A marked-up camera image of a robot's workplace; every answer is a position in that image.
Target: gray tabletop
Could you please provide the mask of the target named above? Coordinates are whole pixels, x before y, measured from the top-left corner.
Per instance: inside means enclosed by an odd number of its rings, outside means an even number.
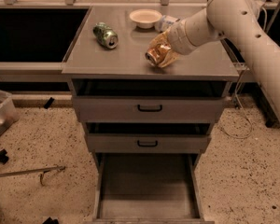
[[[67,62],[63,64],[63,73],[156,79],[237,79],[238,73],[220,42],[200,46],[164,69],[152,67],[145,53],[149,42],[158,32],[154,29],[139,29],[129,19],[133,10],[142,8],[155,9],[163,15],[183,19],[203,7],[190,4],[94,5]],[[106,49],[96,41],[92,28],[99,21],[107,23],[118,34],[119,44],[115,49]]]

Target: drawer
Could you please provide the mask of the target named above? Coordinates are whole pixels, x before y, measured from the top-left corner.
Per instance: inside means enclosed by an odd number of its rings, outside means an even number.
[[[94,223],[214,224],[204,221],[189,155],[106,154]]]
[[[176,100],[73,97],[73,106],[81,122],[215,123],[223,111],[221,98]]]
[[[208,124],[88,123],[87,145],[96,153],[204,153]]]

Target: open bottom drawer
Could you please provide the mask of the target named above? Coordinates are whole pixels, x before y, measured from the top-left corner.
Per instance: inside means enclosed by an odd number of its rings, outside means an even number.
[[[93,221],[204,223],[189,155],[107,154],[100,166]]]

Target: drawer handle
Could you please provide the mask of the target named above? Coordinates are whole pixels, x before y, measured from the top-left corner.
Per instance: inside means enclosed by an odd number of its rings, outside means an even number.
[[[156,147],[158,145],[158,140],[156,140],[155,142],[141,142],[138,140],[137,145],[139,147]]]
[[[160,112],[162,111],[162,105],[156,105],[154,108],[152,106],[143,106],[138,105],[138,110],[140,112]]]

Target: concrete floor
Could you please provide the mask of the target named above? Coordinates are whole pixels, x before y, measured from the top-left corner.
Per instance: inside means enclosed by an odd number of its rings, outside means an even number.
[[[241,98],[253,123],[227,103],[212,132],[213,139],[195,171],[205,220],[225,223],[280,223],[280,128],[268,129],[250,97]],[[0,224],[42,224],[48,217],[60,224],[91,220],[97,182],[81,124],[70,105],[27,107],[15,103],[20,120],[1,137],[9,156],[0,173],[64,165],[40,184],[40,173],[0,178]]]

